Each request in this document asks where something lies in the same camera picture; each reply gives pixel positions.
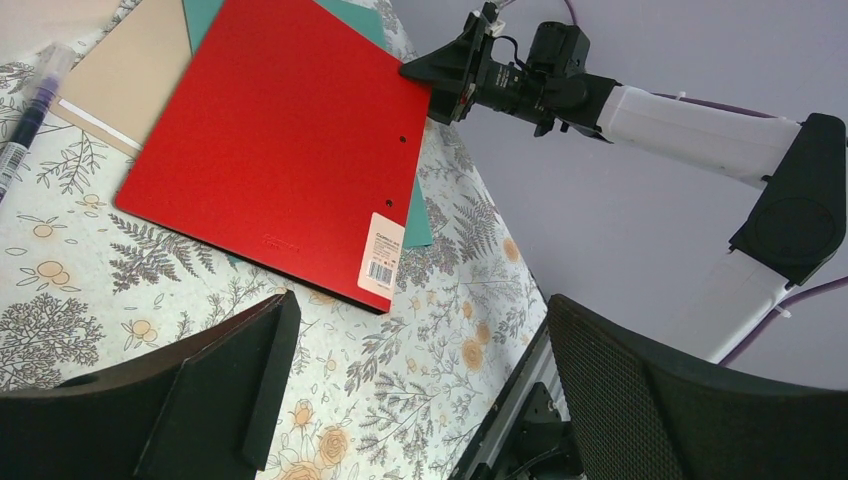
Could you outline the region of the beige notebook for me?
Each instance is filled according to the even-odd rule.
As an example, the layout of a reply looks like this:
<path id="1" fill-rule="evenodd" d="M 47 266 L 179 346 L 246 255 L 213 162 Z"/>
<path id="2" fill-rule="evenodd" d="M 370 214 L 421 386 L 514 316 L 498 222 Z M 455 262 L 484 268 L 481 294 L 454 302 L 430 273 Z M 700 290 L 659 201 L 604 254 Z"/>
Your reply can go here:
<path id="1" fill-rule="evenodd" d="M 51 112 L 134 157 L 190 61 L 183 2 L 142 1 L 72 68 Z"/>

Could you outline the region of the blue pen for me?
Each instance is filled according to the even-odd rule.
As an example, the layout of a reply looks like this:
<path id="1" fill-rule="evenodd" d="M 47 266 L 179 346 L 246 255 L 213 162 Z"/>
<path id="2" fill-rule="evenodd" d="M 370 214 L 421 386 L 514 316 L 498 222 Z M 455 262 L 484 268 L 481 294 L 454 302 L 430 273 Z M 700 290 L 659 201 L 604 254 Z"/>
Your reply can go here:
<path id="1" fill-rule="evenodd" d="M 61 82 L 75 63 L 75 58 L 75 51 L 61 43 L 54 43 L 42 52 L 35 73 L 28 83 L 28 106 L 1 151 L 1 199 L 9 192 L 15 174 L 29 153 L 34 138 L 58 94 Z"/>

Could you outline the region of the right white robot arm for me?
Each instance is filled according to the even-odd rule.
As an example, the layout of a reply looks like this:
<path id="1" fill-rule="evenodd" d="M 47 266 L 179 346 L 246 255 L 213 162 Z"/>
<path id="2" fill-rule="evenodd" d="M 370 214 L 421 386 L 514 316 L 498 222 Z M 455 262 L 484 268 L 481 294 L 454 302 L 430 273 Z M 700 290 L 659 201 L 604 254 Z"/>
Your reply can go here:
<path id="1" fill-rule="evenodd" d="M 575 130 L 757 189 L 703 292 L 660 338 L 726 363 L 806 294 L 807 281 L 845 240 L 845 123 L 821 113 L 793 121 L 591 74 L 590 42 L 576 24 L 544 22 L 526 58 L 499 62 L 492 51 L 504 36 L 502 7 L 486 2 L 456 39 L 404 63 L 400 74 L 431 89 L 428 115 L 444 125 L 481 105 L 532 124 L 539 137 Z"/>

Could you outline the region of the floral table mat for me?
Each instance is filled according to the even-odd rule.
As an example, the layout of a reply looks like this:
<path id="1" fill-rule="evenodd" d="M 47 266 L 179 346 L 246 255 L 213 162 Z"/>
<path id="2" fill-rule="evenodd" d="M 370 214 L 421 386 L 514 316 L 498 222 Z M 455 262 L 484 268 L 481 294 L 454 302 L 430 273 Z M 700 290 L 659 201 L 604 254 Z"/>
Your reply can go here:
<path id="1" fill-rule="evenodd" d="M 49 116 L 1 206 L 1 400 L 54 400 L 131 370 L 169 387 L 228 354 L 170 445 L 174 479 L 221 479 L 210 440 L 252 391 L 285 380 L 262 479 L 450 479 L 482 443 L 545 316 L 542 295 L 458 133 L 429 123 L 419 171 L 434 243 L 407 250 L 375 315 L 134 220 L 113 195 L 124 153 Z"/>

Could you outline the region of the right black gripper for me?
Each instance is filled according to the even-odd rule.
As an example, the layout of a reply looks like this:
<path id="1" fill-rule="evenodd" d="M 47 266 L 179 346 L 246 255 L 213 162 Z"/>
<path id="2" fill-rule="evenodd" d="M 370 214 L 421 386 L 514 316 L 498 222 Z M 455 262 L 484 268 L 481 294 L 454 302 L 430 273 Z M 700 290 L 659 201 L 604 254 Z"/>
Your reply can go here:
<path id="1" fill-rule="evenodd" d="M 468 15 L 462 33 L 445 46 L 404 63 L 399 73 L 432 91 L 430 119 L 464 120 L 481 105 L 528 122 L 542 137 L 556 123 L 602 139 L 601 111 L 618 82 L 587 73 L 590 41 L 576 25 L 547 21 L 536 30 L 526 59 L 508 64 L 492 56 L 499 8 L 485 4 Z"/>

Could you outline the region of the teal folder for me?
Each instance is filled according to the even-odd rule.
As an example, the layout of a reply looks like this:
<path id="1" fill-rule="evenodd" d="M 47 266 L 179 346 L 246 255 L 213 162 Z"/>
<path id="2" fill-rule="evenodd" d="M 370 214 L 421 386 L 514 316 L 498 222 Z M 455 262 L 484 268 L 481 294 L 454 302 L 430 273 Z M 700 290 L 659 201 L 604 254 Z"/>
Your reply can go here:
<path id="1" fill-rule="evenodd" d="M 383 49 L 387 48 L 383 22 L 376 10 L 341 0 L 319 0 L 317 4 L 375 45 Z M 222 7 L 223 1 L 183 0 L 182 5 L 191 53 L 195 54 Z M 415 180 L 403 247 L 405 249 L 426 247 L 432 243 L 433 234 L 425 199 L 418 180 Z"/>

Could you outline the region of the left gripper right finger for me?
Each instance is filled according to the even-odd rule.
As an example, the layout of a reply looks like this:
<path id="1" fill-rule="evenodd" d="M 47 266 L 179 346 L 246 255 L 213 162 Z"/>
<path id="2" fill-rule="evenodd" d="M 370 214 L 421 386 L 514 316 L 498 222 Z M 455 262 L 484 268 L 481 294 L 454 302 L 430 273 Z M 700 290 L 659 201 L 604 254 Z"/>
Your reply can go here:
<path id="1" fill-rule="evenodd" d="M 591 479 L 843 479 L 847 395 L 731 370 L 560 294 L 546 322 Z"/>

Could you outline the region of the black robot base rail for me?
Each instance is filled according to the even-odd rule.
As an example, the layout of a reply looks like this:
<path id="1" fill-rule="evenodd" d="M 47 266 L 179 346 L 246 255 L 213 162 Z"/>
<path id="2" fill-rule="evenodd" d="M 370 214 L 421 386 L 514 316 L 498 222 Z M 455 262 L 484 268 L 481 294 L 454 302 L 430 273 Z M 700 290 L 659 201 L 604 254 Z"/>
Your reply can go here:
<path id="1" fill-rule="evenodd" d="M 584 479 L 544 320 L 450 479 Z"/>

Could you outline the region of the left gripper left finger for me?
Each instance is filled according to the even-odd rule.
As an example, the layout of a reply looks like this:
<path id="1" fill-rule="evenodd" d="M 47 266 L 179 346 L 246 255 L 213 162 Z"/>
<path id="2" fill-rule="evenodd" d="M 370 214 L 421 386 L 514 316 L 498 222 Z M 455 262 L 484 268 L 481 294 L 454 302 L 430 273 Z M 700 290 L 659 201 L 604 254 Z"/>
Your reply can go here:
<path id="1" fill-rule="evenodd" d="M 135 359 L 1 397 L 5 479 L 252 479 L 297 346 L 287 292 Z"/>

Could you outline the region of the red ring binder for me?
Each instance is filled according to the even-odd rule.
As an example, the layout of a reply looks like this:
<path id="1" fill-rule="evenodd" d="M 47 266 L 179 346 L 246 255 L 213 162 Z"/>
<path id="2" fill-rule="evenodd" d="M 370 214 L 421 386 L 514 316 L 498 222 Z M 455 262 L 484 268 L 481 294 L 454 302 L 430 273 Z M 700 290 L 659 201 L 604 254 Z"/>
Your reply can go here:
<path id="1" fill-rule="evenodd" d="M 376 312 L 429 90 L 312 1 L 227 1 L 116 207 Z"/>

